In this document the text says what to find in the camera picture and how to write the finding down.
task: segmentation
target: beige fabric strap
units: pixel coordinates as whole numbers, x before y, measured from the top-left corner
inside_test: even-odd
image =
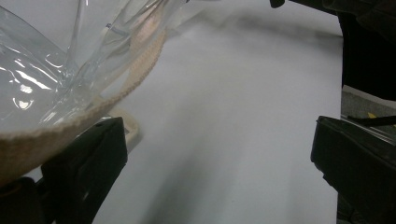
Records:
[[[163,48],[163,31],[130,67],[130,75],[120,93],[95,105],[66,123],[26,133],[0,133],[0,187],[35,169],[60,153],[76,136],[91,127],[116,103],[136,89],[149,74]]]

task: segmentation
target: transparent plastic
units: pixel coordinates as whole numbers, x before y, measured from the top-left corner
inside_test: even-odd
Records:
[[[67,50],[0,7],[0,132],[33,131],[83,113],[183,3],[80,0]]]

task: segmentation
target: plastic packaging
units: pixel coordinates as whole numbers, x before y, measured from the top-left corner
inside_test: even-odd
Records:
[[[0,133],[33,132],[84,113],[183,3],[80,0],[67,51],[0,7]]]

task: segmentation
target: white table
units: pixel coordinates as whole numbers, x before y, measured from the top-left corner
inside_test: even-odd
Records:
[[[310,152],[317,117],[340,116],[338,20],[292,2],[196,8],[121,104],[143,140],[95,223],[335,224]]]

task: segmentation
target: clear plastic bag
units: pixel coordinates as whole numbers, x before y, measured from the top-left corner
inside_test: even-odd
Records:
[[[36,13],[58,6],[40,1]],[[7,3],[17,2],[0,4],[0,186],[62,151],[141,83],[185,0],[60,1],[75,10],[57,8],[72,27],[55,27],[70,31],[59,38],[46,32],[51,40]]]

